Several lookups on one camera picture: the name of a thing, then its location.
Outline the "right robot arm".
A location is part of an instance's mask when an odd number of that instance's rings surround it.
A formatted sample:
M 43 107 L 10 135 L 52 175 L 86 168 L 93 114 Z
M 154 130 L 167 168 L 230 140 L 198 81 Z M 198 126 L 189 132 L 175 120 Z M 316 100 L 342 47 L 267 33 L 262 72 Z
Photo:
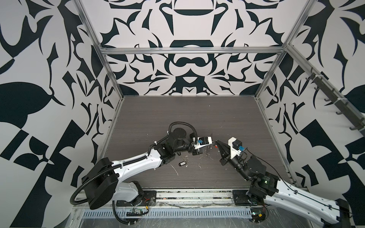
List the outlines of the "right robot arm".
M 245 180 L 250 182 L 246 198 L 259 206 L 283 208 L 302 216 L 323 228 L 350 228 L 349 203 L 343 199 L 330 200 L 316 196 L 284 181 L 278 174 L 267 172 L 267 162 L 251 155 L 243 158 L 249 150 L 232 137 L 228 143 L 215 141 L 221 154 L 220 163 L 230 164 Z

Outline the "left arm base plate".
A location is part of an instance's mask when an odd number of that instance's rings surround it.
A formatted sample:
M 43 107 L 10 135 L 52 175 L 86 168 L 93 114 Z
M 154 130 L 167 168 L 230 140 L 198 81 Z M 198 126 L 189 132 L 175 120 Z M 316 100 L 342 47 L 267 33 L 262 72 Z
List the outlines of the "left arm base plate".
M 157 191 L 144 191 L 141 195 L 138 195 L 131 202 L 127 202 L 124 200 L 117 200 L 117 207 L 135 207 L 135 206 L 149 206 L 150 204 L 154 204 L 156 202 Z

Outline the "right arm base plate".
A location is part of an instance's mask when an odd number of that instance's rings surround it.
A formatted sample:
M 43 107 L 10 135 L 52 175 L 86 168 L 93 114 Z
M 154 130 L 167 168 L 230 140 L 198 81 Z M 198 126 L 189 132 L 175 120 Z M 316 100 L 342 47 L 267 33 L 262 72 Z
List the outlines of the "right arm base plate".
M 232 191 L 233 202 L 236 206 L 257 206 L 257 202 L 251 199 L 247 190 L 233 190 Z

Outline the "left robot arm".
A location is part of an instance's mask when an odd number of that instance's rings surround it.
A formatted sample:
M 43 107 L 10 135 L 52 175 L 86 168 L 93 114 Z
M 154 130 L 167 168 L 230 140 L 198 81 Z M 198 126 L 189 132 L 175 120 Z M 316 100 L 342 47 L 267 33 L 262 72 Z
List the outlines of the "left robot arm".
M 91 210 L 106 205 L 111 200 L 139 204 L 144 192 L 137 181 L 127 179 L 154 170 L 173 161 L 184 152 L 199 155 L 202 149 L 212 145 L 210 136 L 197 137 L 196 132 L 187 135 L 182 128 L 169 130 L 167 135 L 152 143 L 146 153 L 117 161 L 105 157 L 99 160 L 84 176 L 79 186 L 70 197 L 70 204 L 87 203 Z

